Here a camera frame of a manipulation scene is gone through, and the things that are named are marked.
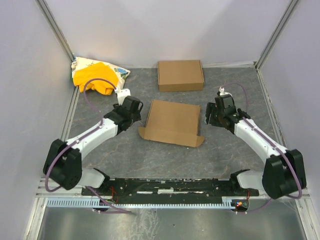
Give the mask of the brown cardboard box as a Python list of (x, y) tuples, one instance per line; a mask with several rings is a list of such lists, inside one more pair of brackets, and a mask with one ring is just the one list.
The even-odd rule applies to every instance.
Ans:
[(200, 60), (162, 60), (157, 69), (160, 92), (201, 91), (204, 88)]
[(198, 135), (200, 113), (199, 105), (154, 99), (138, 133), (145, 140), (196, 148), (205, 140)]

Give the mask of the aluminium frame post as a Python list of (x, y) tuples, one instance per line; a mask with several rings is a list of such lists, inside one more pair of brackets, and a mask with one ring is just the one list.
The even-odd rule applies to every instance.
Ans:
[(291, 16), (293, 15), (294, 11), (296, 10), (300, 0), (290, 0), (288, 6), (285, 8), (284, 13), (282, 14), (278, 24), (276, 25), (274, 31), (272, 32), (266, 46), (262, 50), (259, 59), (255, 63), (255, 69), (258, 71), (265, 61), (267, 60), (269, 54), (271, 53), (272, 49), (274, 48), (277, 40), (279, 39), (281, 33), (285, 29), (288, 21), (290, 20)]
[(74, 53), (73, 53), (67, 39), (65, 38), (65, 35), (63, 34), (61, 28), (57, 24), (57, 21), (53, 15), (52, 11), (50, 10), (50, 7), (49, 7), (47, 1), (46, 0), (35, 0), (35, 2), (38, 5), (43, 16), (45, 17), (51, 30), (53, 31), (56, 39), (58, 40), (60, 46), (62, 47), (62, 50), (65, 52), (65, 54), (67, 55), (69, 60), (71, 62), (73, 62), (75, 59)]

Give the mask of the white patterned cloth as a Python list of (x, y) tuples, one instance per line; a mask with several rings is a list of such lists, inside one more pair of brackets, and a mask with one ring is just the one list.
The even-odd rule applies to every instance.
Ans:
[[(124, 87), (125, 80), (129, 76), (129, 74), (131, 73), (130, 70), (122, 68), (122, 67), (114, 65), (114, 64), (111, 64), (109, 62), (104, 62), (104, 61), (99, 61), (99, 60), (94, 60), (94, 59), (89, 59), (89, 58), (84, 58), (84, 57), (77, 57), (75, 59), (75, 61), (73, 61), (71, 63), (72, 80), (73, 80), (73, 77), (74, 77), (76, 71), (84, 69), (90, 65), (97, 64), (97, 63), (103, 63), (103, 64), (109, 66), (116, 73), (116, 75), (119, 78), (119, 83), (118, 83), (117, 87), (119, 87), (121, 89)], [(85, 84), (84, 87), (86, 87), (90, 82), (95, 81), (95, 80), (102, 80), (104, 82), (112, 84), (111, 82), (109, 82), (108, 80), (105, 80), (103, 78), (93, 78), (93, 79), (89, 80)]]

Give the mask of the left aluminium frame post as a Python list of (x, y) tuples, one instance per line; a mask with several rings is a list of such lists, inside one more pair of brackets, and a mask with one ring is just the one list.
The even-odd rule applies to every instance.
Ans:
[(45, 17), (51, 30), (53, 31), (56, 39), (58, 40), (60, 46), (62, 47), (62, 50), (65, 52), (65, 54), (67, 55), (69, 60), (71, 62), (73, 62), (75, 59), (74, 53), (73, 53), (67, 39), (65, 38), (65, 35), (63, 34), (61, 28), (57, 24), (57, 21), (53, 15), (52, 11), (50, 10), (50, 7), (49, 7), (47, 1), (46, 0), (35, 0), (35, 2), (38, 5), (43, 16)]

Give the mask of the right aluminium floor rail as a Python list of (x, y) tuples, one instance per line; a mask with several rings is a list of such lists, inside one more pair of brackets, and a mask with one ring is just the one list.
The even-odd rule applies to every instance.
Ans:
[[(275, 132), (275, 138), (280, 143), (283, 144), (285, 147), (287, 146), (286, 140), (284, 138), (283, 132), (280, 127), (280, 123), (278, 120), (278, 116), (276, 114), (275, 107), (272, 103), (270, 94), (267, 90), (266, 83), (264, 81), (262, 72), (259, 68), (256, 69), (258, 80), (263, 92), (263, 97), (267, 105), (268, 114), (271, 118), (271, 123), (273, 130)], [(307, 240), (318, 240), (318, 219), (315, 218), (314, 222), (314, 207), (312, 204), (312, 200), (310, 197), (310, 193), (308, 188), (304, 189), (303, 195), (300, 199), (295, 199), (294, 203), (297, 207), (297, 214), (298, 219), (301, 221), (301, 225), (303, 228), (303, 233), (305, 234), (305, 238)]]

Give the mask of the right aluminium frame post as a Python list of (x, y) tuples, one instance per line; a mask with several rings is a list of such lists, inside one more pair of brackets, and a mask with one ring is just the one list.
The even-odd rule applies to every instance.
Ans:
[(272, 32), (266, 46), (262, 50), (259, 59), (255, 63), (255, 69), (258, 71), (265, 61), (267, 60), (269, 54), (271, 53), (272, 49), (274, 48), (277, 40), (279, 39), (281, 33), (285, 29), (288, 21), (290, 20), (291, 16), (293, 15), (294, 11), (296, 10), (300, 0), (290, 0), (288, 6), (285, 8), (284, 13), (282, 14), (278, 24), (276, 25), (274, 31)]

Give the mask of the folded brown cardboard box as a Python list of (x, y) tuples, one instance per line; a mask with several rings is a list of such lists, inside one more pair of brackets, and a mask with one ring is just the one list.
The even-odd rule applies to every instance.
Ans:
[(204, 88), (200, 60), (162, 60), (157, 69), (160, 92), (201, 91)]

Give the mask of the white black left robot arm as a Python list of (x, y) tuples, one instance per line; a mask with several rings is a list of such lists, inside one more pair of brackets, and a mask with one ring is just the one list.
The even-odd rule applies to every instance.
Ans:
[(143, 106), (138, 98), (126, 96), (121, 104), (114, 104), (112, 111), (102, 115), (100, 121), (85, 132), (66, 141), (54, 140), (43, 166), (45, 189), (54, 192), (76, 186), (106, 188), (110, 177), (96, 168), (83, 168), (82, 161), (99, 145), (140, 121)]

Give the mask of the left aluminium floor rail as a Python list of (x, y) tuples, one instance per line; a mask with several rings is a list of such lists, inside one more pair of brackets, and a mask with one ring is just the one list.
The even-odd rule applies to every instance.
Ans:
[[(68, 105), (67, 114), (62, 128), (60, 137), (66, 140), (69, 136), (73, 117), (77, 107), (77, 102), (80, 92), (77, 87), (73, 88), (71, 100)], [(34, 203), (32, 206), (31, 214), (28, 220), (28, 224), (25, 229), (23, 240), (37, 240), (41, 232), (41, 225), (44, 219), (46, 207), (47, 207), (47, 195), (35, 196)]]

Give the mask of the aluminium floor rail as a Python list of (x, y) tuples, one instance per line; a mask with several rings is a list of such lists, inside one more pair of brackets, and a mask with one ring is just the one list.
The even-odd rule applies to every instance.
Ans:
[[(60, 137), (66, 140), (69, 136), (73, 117), (77, 107), (77, 102), (80, 92), (77, 87), (73, 88), (71, 100), (68, 105), (67, 114), (62, 128)], [(31, 214), (28, 220), (28, 224), (25, 229), (23, 240), (37, 240), (41, 232), (41, 225), (44, 219), (46, 207), (47, 207), (47, 195), (35, 196), (34, 203), (32, 206)]]
[[(278, 116), (276, 114), (275, 107), (272, 103), (270, 94), (267, 90), (266, 83), (264, 81), (262, 72), (259, 68), (256, 69), (258, 80), (263, 92), (263, 97), (267, 105), (268, 114), (271, 118), (271, 123), (273, 130), (275, 132), (275, 138), (280, 143), (283, 144), (285, 147), (287, 146), (286, 140), (284, 138), (283, 132), (280, 127), (280, 123), (278, 120)], [(297, 207), (297, 214), (298, 219), (301, 221), (301, 225), (303, 228), (303, 233), (305, 234), (305, 238), (307, 240), (318, 240), (318, 219), (315, 218), (314, 222), (314, 207), (312, 204), (312, 200), (310, 197), (310, 193), (308, 188), (304, 189), (303, 195), (300, 199), (295, 199), (294, 203)]]

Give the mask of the yellow cloth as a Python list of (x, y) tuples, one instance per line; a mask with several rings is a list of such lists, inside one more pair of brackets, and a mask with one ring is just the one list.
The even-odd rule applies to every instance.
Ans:
[[(94, 80), (85, 87), (89, 80), (97, 78), (107, 80), (111, 82), (111, 84), (102, 80)], [(97, 91), (102, 95), (111, 95), (119, 82), (120, 79), (112, 68), (102, 62), (77, 70), (73, 76), (73, 84), (79, 87), (81, 93), (85, 89), (86, 91)]]

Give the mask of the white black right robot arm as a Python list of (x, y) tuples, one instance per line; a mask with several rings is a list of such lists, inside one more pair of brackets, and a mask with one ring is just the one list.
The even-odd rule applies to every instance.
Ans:
[(264, 133), (245, 111), (237, 108), (229, 93), (218, 94), (205, 110), (208, 125), (225, 128), (243, 140), (264, 164), (262, 172), (243, 170), (236, 181), (243, 189), (262, 190), (271, 199), (300, 199), (307, 187), (302, 153), (289, 150)]

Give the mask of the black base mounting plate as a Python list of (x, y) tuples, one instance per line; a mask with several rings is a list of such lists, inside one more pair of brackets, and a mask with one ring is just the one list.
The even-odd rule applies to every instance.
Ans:
[(223, 197), (257, 197), (259, 191), (242, 188), (234, 177), (218, 178), (113, 178), (94, 191), (101, 197), (110, 197), (116, 204), (124, 203), (208, 203)]

